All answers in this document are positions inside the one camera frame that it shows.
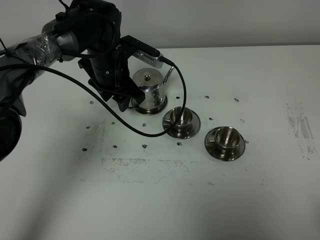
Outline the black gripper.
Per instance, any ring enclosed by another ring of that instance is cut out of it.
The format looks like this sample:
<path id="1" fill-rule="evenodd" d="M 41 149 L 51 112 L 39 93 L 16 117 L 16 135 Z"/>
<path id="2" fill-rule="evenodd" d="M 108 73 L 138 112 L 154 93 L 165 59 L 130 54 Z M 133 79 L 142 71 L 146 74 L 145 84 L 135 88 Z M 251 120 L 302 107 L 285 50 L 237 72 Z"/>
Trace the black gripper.
<path id="1" fill-rule="evenodd" d="M 140 90 L 130 77 L 128 59 L 125 58 L 121 44 L 111 52 L 98 58 L 81 58 L 78 65 L 90 77 L 88 83 L 100 94 L 104 101 L 112 98 L 121 112 L 124 112 L 131 99 L 137 105 L 145 100 L 145 93 Z"/>

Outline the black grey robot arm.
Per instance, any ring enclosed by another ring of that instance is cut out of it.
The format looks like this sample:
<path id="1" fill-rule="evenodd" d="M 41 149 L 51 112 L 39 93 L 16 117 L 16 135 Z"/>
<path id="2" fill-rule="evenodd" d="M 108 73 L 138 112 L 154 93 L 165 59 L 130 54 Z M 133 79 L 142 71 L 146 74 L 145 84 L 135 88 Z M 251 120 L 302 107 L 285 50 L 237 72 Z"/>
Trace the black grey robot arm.
<path id="1" fill-rule="evenodd" d="M 0 56 L 0 157 L 16 147 L 26 115 L 22 92 L 54 62 L 79 58 L 89 84 L 103 100 L 113 99 L 120 111 L 145 94 L 130 77 L 120 28 L 122 14 L 103 0 L 74 0 L 40 35 L 5 48 Z"/>

